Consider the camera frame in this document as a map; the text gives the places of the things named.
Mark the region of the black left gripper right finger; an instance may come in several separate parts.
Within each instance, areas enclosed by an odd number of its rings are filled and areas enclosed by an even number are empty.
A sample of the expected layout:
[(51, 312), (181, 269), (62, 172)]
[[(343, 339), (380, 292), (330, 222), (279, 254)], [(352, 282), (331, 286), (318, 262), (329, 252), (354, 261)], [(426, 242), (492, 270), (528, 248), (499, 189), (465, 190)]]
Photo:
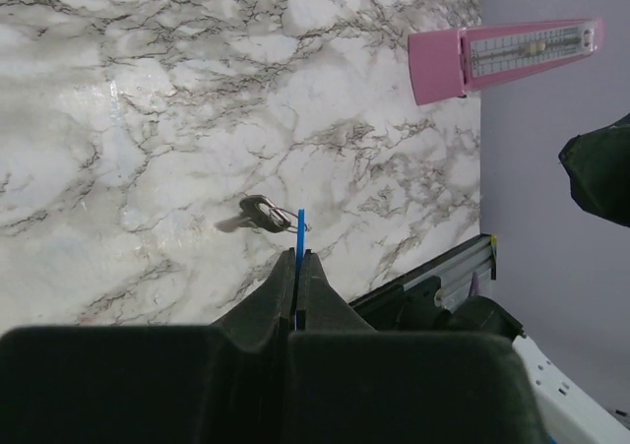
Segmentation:
[(300, 265), (284, 389), (288, 443), (545, 443), (513, 343), (522, 325), (495, 301), (455, 311), (403, 297), (377, 330), (331, 288), (317, 255)]

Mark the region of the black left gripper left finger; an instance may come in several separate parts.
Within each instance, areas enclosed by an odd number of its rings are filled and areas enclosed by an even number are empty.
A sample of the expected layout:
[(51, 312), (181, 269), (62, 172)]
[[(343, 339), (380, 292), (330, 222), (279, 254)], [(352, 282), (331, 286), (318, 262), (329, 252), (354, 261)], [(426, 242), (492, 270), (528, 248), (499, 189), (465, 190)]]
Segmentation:
[(295, 260), (212, 324), (32, 326), (1, 339), (5, 443), (275, 443)]

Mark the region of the silver metal key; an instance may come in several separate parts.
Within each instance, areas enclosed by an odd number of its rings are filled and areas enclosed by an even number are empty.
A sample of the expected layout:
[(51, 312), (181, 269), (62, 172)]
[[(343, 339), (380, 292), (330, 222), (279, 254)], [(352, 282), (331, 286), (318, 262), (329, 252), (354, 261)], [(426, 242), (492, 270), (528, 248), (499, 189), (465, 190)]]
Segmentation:
[(260, 228), (270, 233), (280, 233), (284, 230), (279, 222), (275, 222), (269, 215), (269, 210), (277, 207), (264, 195), (248, 195), (239, 202), (240, 212), (229, 219), (215, 223), (215, 227), (222, 232), (234, 232), (238, 228)]

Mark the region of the blue plastic key tag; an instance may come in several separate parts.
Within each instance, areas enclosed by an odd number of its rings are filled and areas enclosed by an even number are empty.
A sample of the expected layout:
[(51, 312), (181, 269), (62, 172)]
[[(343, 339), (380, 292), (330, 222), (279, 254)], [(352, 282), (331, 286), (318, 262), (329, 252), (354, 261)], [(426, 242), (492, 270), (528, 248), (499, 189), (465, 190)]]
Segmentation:
[(301, 272), (301, 264), (305, 254), (305, 237), (306, 237), (306, 221), (305, 210), (299, 209), (297, 212), (297, 229), (296, 229), (296, 245), (295, 245), (295, 277), (292, 296), (292, 319), (293, 329), (298, 330), (297, 320), (297, 298), (299, 293), (299, 276)]

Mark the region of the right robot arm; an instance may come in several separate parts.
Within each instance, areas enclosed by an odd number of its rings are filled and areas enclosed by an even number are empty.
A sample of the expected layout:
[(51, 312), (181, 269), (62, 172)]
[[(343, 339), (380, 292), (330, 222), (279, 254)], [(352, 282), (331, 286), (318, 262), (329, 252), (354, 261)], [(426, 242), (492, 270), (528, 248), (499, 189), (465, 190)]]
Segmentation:
[(447, 308), (465, 281), (525, 324), (515, 342), (559, 442), (629, 439), (629, 121), (481, 116), (481, 235), (402, 275)]

